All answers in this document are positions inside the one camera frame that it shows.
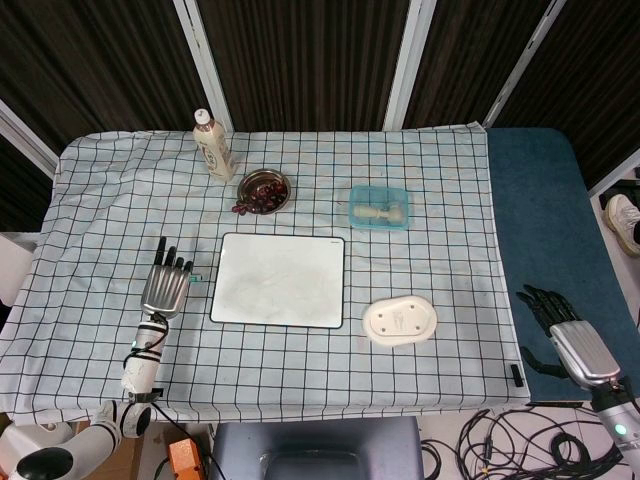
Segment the blue plastic container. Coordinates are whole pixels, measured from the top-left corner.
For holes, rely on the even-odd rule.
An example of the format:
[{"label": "blue plastic container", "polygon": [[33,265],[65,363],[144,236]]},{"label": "blue plastic container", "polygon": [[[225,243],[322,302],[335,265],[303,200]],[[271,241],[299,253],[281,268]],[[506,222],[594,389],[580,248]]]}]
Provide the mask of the blue plastic container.
[{"label": "blue plastic container", "polygon": [[406,230],[409,195],[402,188],[356,185],[349,195],[349,222],[355,228]]}]

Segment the metal bowl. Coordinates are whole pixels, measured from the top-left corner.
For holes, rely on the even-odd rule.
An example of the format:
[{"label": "metal bowl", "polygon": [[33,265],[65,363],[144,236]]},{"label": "metal bowl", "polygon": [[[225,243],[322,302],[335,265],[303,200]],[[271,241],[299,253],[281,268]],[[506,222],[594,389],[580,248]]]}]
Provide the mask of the metal bowl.
[{"label": "metal bowl", "polygon": [[271,213],[281,210],[291,198],[291,183],[289,179],[277,170],[271,170],[269,168],[261,168],[247,174],[238,185],[238,200],[245,202],[249,199],[249,195],[255,192],[260,186],[268,185],[274,180],[279,180],[287,187],[287,197],[284,201],[273,210],[269,210],[264,213],[256,213],[256,215],[269,215]]}]

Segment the orange device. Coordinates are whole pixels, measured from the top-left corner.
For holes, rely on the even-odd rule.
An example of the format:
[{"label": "orange device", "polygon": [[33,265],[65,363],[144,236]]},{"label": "orange device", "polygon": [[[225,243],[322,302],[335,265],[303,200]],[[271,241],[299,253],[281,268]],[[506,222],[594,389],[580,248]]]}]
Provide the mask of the orange device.
[{"label": "orange device", "polygon": [[190,438],[169,445],[169,461],[177,480],[204,480],[198,447]]}]

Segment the bottle cap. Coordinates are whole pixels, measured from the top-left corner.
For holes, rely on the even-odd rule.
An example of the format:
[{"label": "bottle cap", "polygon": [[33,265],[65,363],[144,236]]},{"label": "bottle cap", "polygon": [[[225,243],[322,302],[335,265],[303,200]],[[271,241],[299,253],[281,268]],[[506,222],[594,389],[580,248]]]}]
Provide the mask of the bottle cap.
[{"label": "bottle cap", "polygon": [[211,120],[206,108],[199,108],[193,116],[196,118],[196,122],[199,125],[206,125]]}]

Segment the white soap dish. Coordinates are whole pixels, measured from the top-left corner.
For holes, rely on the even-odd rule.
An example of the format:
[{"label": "white soap dish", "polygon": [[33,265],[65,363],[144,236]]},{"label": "white soap dish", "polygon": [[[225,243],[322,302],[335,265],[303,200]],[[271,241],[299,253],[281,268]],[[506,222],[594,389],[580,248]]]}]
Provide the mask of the white soap dish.
[{"label": "white soap dish", "polygon": [[436,329],[438,316],[427,300],[411,295],[373,303],[362,321],[371,340],[395,347],[429,338]]}]

